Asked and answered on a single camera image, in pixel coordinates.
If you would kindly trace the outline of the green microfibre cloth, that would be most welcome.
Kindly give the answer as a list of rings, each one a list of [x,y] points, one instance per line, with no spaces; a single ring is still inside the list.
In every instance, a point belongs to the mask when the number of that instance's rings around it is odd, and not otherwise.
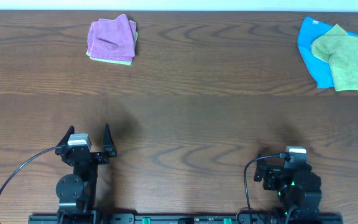
[[[358,37],[336,24],[310,47],[313,56],[329,64],[336,91],[358,91]]]

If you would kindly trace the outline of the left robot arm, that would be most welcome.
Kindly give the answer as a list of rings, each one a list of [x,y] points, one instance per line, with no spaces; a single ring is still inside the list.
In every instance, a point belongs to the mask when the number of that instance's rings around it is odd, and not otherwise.
[[[101,223],[101,215],[94,207],[98,166],[108,165],[110,158],[117,156],[108,124],[104,127],[102,147],[101,152],[91,152],[88,134],[76,134],[73,126],[57,144],[56,155],[73,168],[73,173],[63,176],[56,185],[58,223]]]

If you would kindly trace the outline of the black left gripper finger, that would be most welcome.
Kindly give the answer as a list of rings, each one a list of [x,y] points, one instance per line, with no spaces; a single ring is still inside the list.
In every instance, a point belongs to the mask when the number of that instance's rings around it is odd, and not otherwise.
[[[109,157],[116,157],[117,151],[114,145],[114,142],[111,137],[110,127],[109,124],[106,123],[104,127],[104,134],[103,134],[103,148],[108,153]]]
[[[72,134],[75,133],[75,128],[74,126],[70,126],[68,128],[68,131],[66,132],[66,134],[64,135],[64,137],[61,139],[61,141],[57,144],[57,147],[64,147],[68,144],[68,140],[70,138],[70,136]]]

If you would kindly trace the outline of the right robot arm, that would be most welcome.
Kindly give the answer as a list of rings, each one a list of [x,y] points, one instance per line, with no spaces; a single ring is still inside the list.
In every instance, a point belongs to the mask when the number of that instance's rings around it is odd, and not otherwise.
[[[305,153],[282,152],[256,158],[254,181],[276,191],[283,207],[270,216],[271,223],[322,223],[319,203],[321,178],[312,172]]]

